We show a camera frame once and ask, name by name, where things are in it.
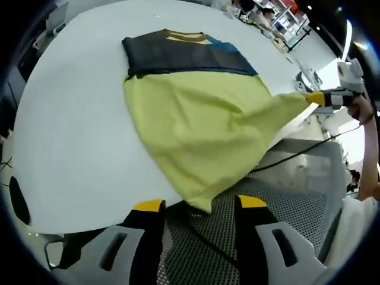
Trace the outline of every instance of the person's arm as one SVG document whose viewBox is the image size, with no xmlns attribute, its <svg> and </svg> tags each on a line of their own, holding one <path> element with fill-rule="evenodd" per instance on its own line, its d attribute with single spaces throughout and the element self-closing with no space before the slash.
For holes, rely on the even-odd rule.
<svg viewBox="0 0 380 285">
<path fill-rule="evenodd" d="M 363 124 L 364 127 L 364 159 L 358 199 L 365 200 L 368 197 L 373 197 L 375 192 L 377 192 L 376 189 L 378 187 L 377 165 L 379 145 L 376 120 L 373 116 L 371 104 L 363 96 L 355 98 L 353 105 L 348 107 L 348 111 L 351 116 L 360 112 L 359 122 Z"/>
<path fill-rule="evenodd" d="M 283 40 L 284 42 L 286 42 L 284 36 L 279 33 L 278 31 L 275 31 L 273 28 L 271 27 L 268 27 L 267 25 L 263 24 L 263 23 L 257 23 L 260 27 L 262 27 L 263 29 L 266 29 L 267 31 L 270 31 L 273 35 L 275 35 L 275 37 L 278 37 L 279 39 Z"/>
</svg>

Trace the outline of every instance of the human hand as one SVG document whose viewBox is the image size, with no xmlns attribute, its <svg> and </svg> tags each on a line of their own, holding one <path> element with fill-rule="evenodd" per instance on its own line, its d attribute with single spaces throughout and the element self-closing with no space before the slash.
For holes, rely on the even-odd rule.
<svg viewBox="0 0 380 285">
<path fill-rule="evenodd" d="M 364 96 L 355 97 L 352 105 L 347 107 L 347 113 L 361 124 L 365 124 L 373 115 L 371 103 Z"/>
<path fill-rule="evenodd" d="M 278 38 L 278 39 L 280 39 L 280 40 L 286 42 L 286 39 L 285 39 L 285 37 L 284 37 L 282 34 L 280 34 L 280 33 L 275 33 L 274 36 L 275 36 L 276 38 Z"/>
</svg>

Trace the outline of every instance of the ceiling light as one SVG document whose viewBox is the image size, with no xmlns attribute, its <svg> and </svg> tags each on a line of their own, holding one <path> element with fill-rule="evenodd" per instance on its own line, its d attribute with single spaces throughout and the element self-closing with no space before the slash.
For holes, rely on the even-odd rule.
<svg viewBox="0 0 380 285">
<path fill-rule="evenodd" d="M 357 41 L 353 41 L 353 44 L 356 45 L 357 47 L 363 49 L 363 50 L 368 50 L 368 45 L 363 45 L 362 43 L 359 43 Z"/>
</svg>

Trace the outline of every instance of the white table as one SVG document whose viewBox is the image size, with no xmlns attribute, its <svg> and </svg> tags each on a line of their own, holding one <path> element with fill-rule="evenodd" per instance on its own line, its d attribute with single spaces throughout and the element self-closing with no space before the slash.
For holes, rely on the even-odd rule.
<svg viewBox="0 0 380 285">
<path fill-rule="evenodd" d="M 31 228 L 71 233 L 121 222 L 140 201 L 181 200 L 135 132 L 122 83 L 124 37 L 163 28 L 203 31 L 233 43 L 273 94 L 293 91 L 299 71 L 237 19 L 182 1 L 123 1 L 80 14 L 31 73 L 14 128 L 14 176 Z M 307 116 L 285 127 L 275 144 Z"/>
</svg>

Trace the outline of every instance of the desk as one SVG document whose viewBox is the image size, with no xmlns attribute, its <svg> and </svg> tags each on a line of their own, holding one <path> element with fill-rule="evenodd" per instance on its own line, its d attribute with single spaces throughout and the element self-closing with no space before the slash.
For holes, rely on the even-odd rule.
<svg viewBox="0 0 380 285">
<path fill-rule="evenodd" d="M 41 56 L 16 117 L 14 176 L 34 231 L 93 230 L 120 223 L 140 201 L 181 200 L 141 144 L 122 88 L 128 64 L 121 40 L 163 28 L 203 31 L 233 43 L 272 94 L 294 90 L 298 67 L 258 30 L 216 9 L 130 0 L 80 14 Z M 271 145 L 306 116 L 285 127 Z"/>
</svg>

